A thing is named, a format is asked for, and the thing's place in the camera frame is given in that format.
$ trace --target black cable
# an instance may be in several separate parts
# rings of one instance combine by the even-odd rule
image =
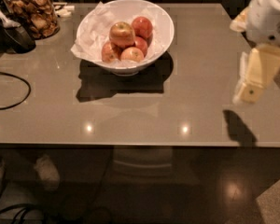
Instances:
[[[34,210],[36,210],[36,209],[37,209],[37,208],[26,208],[26,210],[21,214],[21,218],[20,218],[19,224],[24,223],[26,215],[27,215],[28,213],[30,213],[31,211],[34,211]]]
[[[22,208],[15,216],[14,218],[12,219],[11,223],[10,224],[16,224],[16,221],[17,221],[17,217],[20,215],[20,213],[22,213],[23,211],[26,210],[26,207]]]
[[[25,209],[25,208],[29,208],[29,207],[33,207],[33,206],[36,206],[36,205],[35,204],[29,204],[29,203],[21,203],[21,204],[11,205],[11,206],[8,206],[8,207],[0,210],[0,215],[5,213],[5,212],[14,210],[14,209],[18,209],[18,208]]]
[[[14,77],[14,78],[19,79],[20,81],[24,82],[27,85],[27,87],[28,87],[28,92],[27,92],[27,94],[25,95],[25,97],[21,101],[17,102],[16,104],[13,104],[13,105],[5,106],[5,107],[0,107],[0,110],[5,110],[5,109],[9,109],[9,108],[15,107],[15,106],[21,104],[22,102],[24,102],[28,98],[28,96],[31,93],[31,86],[30,86],[30,84],[29,84],[29,82],[27,80],[25,80],[22,77],[18,77],[18,76],[12,75],[10,73],[1,72],[1,71],[0,71],[0,76]]]
[[[103,174],[102,174],[100,182],[99,182],[99,185],[97,186],[96,191],[94,192],[94,195],[93,195],[93,198],[92,198],[91,202],[89,202],[89,206],[92,206],[99,196],[99,193],[100,193],[101,188],[103,186],[103,181],[104,181],[104,178],[105,178],[105,175],[106,175],[106,171],[108,170],[109,164],[112,161],[112,157],[113,157],[113,155],[112,155],[112,152],[111,152],[108,159],[107,159]]]

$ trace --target bowl rim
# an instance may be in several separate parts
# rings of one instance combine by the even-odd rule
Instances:
[[[162,7],[160,7],[159,5],[157,5],[155,3],[152,3],[152,2],[149,2],[147,0],[112,0],[112,1],[109,1],[109,2],[106,2],[106,3],[103,3],[103,4],[104,5],[112,5],[112,4],[116,4],[118,2],[122,2],[122,1],[141,2],[141,3],[147,4],[147,5],[151,5],[153,7],[157,7],[157,8],[159,8],[162,11],[163,14],[165,14],[169,18],[170,30],[171,30],[169,32],[172,34],[172,36],[171,36],[170,41],[168,42],[168,44],[164,47],[164,52],[166,52],[168,50],[168,48],[171,46],[171,44],[172,44],[172,42],[174,40],[174,37],[175,37],[175,25],[173,23],[173,20],[172,20],[171,16],[168,14],[168,12],[165,9],[163,9]],[[90,11],[83,18],[83,20],[81,22],[84,22],[84,20],[86,20],[94,12],[94,10],[95,10],[95,8],[92,11]],[[160,53],[160,55],[157,56],[157,58],[154,60],[154,62],[157,61],[160,58],[160,56],[162,56],[162,54],[163,53]],[[151,65],[152,63],[143,63],[143,64],[140,64],[140,65],[133,65],[133,66],[130,66],[130,67],[111,67],[111,66],[107,66],[107,65],[101,65],[101,64],[98,64],[98,63],[95,63],[95,64],[100,66],[100,67],[102,67],[102,68],[104,68],[104,69],[107,69],[107,70],[109,70],[111,72],[113,72],[113,71],[116,72],[117,70],[118,71],[120,71],[120,70],[121,71],[128,71],[128,70],[134,70],[135,68],[136,69],[138,68],[139,70],[141,70],[141,69],[146,68],[147,66]]]

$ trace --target table top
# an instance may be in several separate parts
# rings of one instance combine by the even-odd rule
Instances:
[[[32,93],[0,111],[0,144],[280,147],[280,90],[272,84],[250,106],[232,104],[241,53],[220,4],[160,4],[172,17],[167,52],[134,77],[117,77],[70,51],[95,4],[75,4],[58,34],[25,54],[4,54],[0,71],[27,79]],[[27,92],[0,77],[0,102]]]

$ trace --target cable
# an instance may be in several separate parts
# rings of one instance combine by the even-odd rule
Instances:
[[[108,170],[108,167],[110,165],[110,162],[112,161],[112,152],[109,154],[109,157],[107,158],[107,161],[106,161],[106,165],[105,165],[105,168],[103,170],[103,173],[102,173],[102,176],[100,178],[100,181],[99,181],[99,184],[96,188],[96,191],[94,192],[93,194],[93,197],[91,199],[90,202],[88,202],[88,208],[90,213],[94,213],[96,211],[104,211],[106,212],[108,215],[109,215],[109,218],[111,220],[110,223],[112,223],[113,221],[113,216],[112,216],[112,213],[109,209],[105,208],[105,207],[102,207],[102,206],[96,206],[96,207],[93,207],[93,204],[95,203],[95,201],[97,200],[100,192],[101,192],[101,189],[102,189],[102,186],[103,186],[103,182],[104,182],[104,179],[105,179],[105,175],[107,173],[107,170]],[[23,224],[24,221],[25,221],[25,216],[31,212],[31,211],[34,211],[34,210],[37,210],[39,211],[42,215],[43,215],[43,219],[41,220],[41,222],[43,224],[46,224],[48,223],[48,218],[50,220],[58,220],[58,217],[54,216],[53,214],[50,214],[48,212],[48,209],[45,209],[44,206],[42,205],[39,205],[39,204],[31,204],[31,203],[20,203],[20,204],[15,204],[15,205],[11,205],[11,206],[8,206],[2,210],[0,210],[0,215],[1,214],[4,214],[8,211],[11,211],[11,210],[14,210],[14,209],[19,209],[21,208],[21,210],[14,216],[14,218],[12,219],[11,223],[10,224]]]
[[[6,72],[0,72],[0,76],[14,77],[14,78],[19,79],[20,81],[24,82],[27,85],[27,87],[28,87],[28,92],[27,92],[27,94],[25,95],[25,97],[21,101],[17,102],[16,104],[13,104],[13,105],[5,106],[5,107],[0,107],[0,110],[6,110],[6,109],[9,109],[9,108],[15,107],[15,106],[21,104],[22,102],[24,102],[28,98],[28,96],[31,93],[31,86],[30,86],[30,84],[29,84],[29,82],[27,80],[25,80],[22,77],[18,77],[18,76],[15,76],[15,75],[12,75],[12,74],[6,73]]]

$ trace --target glass jar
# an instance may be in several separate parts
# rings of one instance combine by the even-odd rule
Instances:
[[[8,11],[28,29],[34,39],[55,35],[60,26],[52,0],[4,0]]]

